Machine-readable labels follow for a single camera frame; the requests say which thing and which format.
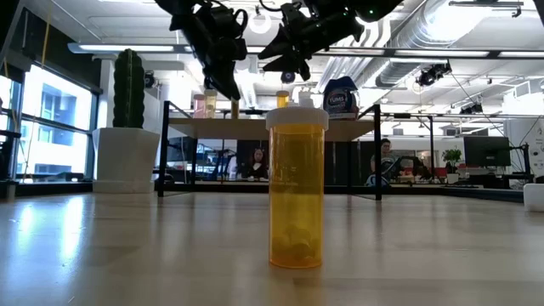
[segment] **white planter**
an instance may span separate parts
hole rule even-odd
[[[459,181],[459,173],[448,173],[448,184],[455,184]]]
[[[97,155],[93,192],[151,193],[156,152],[161,136],[141,128],[107,127],[93,131]]]

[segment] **woman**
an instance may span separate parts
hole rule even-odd
[[[269,168],[263,149],[255,149],[249,158],[247,178],[269,179]]]

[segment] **man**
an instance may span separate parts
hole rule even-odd
[[[397,157],[391,153],[391,141],[389,139],[382,139],[382,172],[387,170],[396,160]],[[376,171],[376,157],[371,158],[371,170],[372,173]]]

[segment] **ceiling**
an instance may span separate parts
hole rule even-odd
[[[168,30],[170,17],[158,6],[152,3],[102,2],[99,0],[28,0],[28,9],[40,17],[47,19],[49,10],[52,12],[52,25],[80,43],[185,43],[184,38],[176,32]],[[284,0],[274,1],[270,6],[279,6]],[[258,0],[247,2],[250,16]],[[394,29],[421,0],[405,0],[404,7],[391,16],[391,28]],[[479,22],[473,30],[459,39],[453,48],[524,48],[544,49],[544,27],[535,11],[531,0],[525,0],[523,12],[518,18],[512,18],[512,9],[494,11]],[[263,22],[257,17],[255,23]],[[462,20],[453,20],[451,27],[456,27]],[[275,36],[280,20],[272,17],[272,26],[264,34],[257,34],[248,27],[244,38],[248,45],[266,45]],[[146,60],[179,60],[194,72],[198,79],[200,64],[191,55],[159,55],[145,54]],[[311,83],[314,86],[321,78],[329,59],[315,57],[309,61],[312,72]],[[544,61],[505,61],[505,60],[461,60],[451,61],[451,67],[457,81],[463,86],[465,93],[456,80],[449,76],[440,80],[425,92],[415,94],[411,90],[411,80],[402,82],[398,88],[384,92],[382,101],[388,102],[388,107],[399,105],[399,111],[416,111],[420,105],[425,108],[433,107],[433,111],[446,110],[457,101],[467,97],[467,94],[485,92],[484,103],[489,107],[499,105],[505,90],[511,89],[519,77],[544,76]],[[303,86],[301,82],[292,85],[282,85],[275,74],[255,78],[257,96],[272,95],[277,90],[293,90]],[[363,104],[370,104],[374,99],[361,97]]]

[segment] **person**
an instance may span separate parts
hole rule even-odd
[[[389,166],[391,166],[396,160],[397,157],[391,153],[391,141],[389,139],[382,139],[382,171],[385,171]],[[376,171],[376,157],[372,156],[371,158],[371,170],[372,173]]]
[[[269,169],[263,149],[255,149],[249,157],[249,165],[246,176],[254,179],[268,179]]]

